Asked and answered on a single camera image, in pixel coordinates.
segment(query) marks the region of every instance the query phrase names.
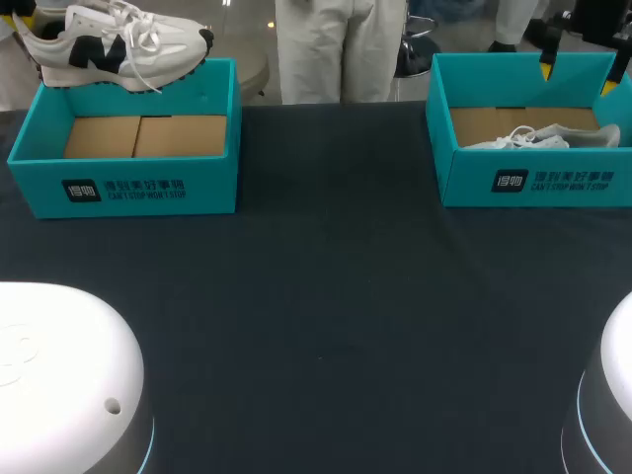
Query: shoelace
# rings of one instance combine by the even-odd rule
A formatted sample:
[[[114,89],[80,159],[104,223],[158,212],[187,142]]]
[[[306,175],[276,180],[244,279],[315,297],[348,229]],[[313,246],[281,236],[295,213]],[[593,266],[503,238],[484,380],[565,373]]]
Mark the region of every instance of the shoelace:
[[[520,130],[528,130],[528,133],[531,133],[531,136],[526,136],[522,134],[518,134]],[[519,148],[533,148],[535,144],[533,140],[535,139],[535,129],[530,126],[521,125],[516,128],[512,133],[508,136],[498,137],[498,139],[492,145],[494,148],[505,148],[510,143],[513,143],[515,146]]]
[[[133,51],[137,47],[147,52],[157,52],[160,49],[160,38],[154,25],[154,14],[143,12],[138,7],[123,0],[111,0],[108,9],[117,25],[103,29],[103,33],[105,35],[122,35],[125,41],[125,53],[129,58],[129,65],[134,75],[149,89],[162,94],[140,75],[133,55]]]

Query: black shoe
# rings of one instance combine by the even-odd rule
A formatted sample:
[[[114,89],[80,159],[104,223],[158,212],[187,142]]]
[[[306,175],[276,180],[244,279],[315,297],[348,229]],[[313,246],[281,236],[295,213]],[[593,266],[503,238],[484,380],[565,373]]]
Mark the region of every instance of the black shoe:
[[[526,27],[524,32],[524,39],[529,41],[538,49],[544,48],[544,42],[546,39],[546,22],[544,20],[531,20],[529,26]]]
[[[487,52],[515,52],[515,46],[494,41]]]

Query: black n logo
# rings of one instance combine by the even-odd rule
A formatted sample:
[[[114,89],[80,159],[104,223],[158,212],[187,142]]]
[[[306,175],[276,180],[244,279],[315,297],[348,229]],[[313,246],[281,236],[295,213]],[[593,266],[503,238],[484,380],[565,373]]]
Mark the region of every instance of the black n logo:
[[[106,55],[106,49],[100,38],[79,37],[72,46],[68,63],[75,67],[88,67],[88,61],[92,61],[102,71],[119,73],[120,64],[125,61],[125,41],[119,35],[112,43],[110,52]]]

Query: cardboard insert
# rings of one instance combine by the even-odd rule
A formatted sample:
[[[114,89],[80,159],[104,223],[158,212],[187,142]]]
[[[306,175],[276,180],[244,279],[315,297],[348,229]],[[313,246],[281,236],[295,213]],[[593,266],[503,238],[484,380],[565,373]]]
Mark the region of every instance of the cardboard insert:
[[[64,158],[222,156],[225,116],[76,118]]]
[[[559,123],[568,128],[599,130],[591,109],[565,108],[451,108],[450,115],[459,146],[495,141],[518,126],[540,129]]]

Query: person's leg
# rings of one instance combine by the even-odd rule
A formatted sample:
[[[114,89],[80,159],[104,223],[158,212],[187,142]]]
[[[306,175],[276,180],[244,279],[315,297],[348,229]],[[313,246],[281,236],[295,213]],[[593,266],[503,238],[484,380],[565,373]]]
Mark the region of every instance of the person's leg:
[[[40,79],[34,64],[12,36],[0,40],[0,64],[0,112],[28,109]]]
[[[340,101],[350,0],[276,0],[280,91],[284,104]]]
[[[496,15],[496,42],[519,44],[539,0],[501,0]]]
[[[406,19],[406,0],[347,0],[355,3],[343,61],[345,102],[388,99]]]

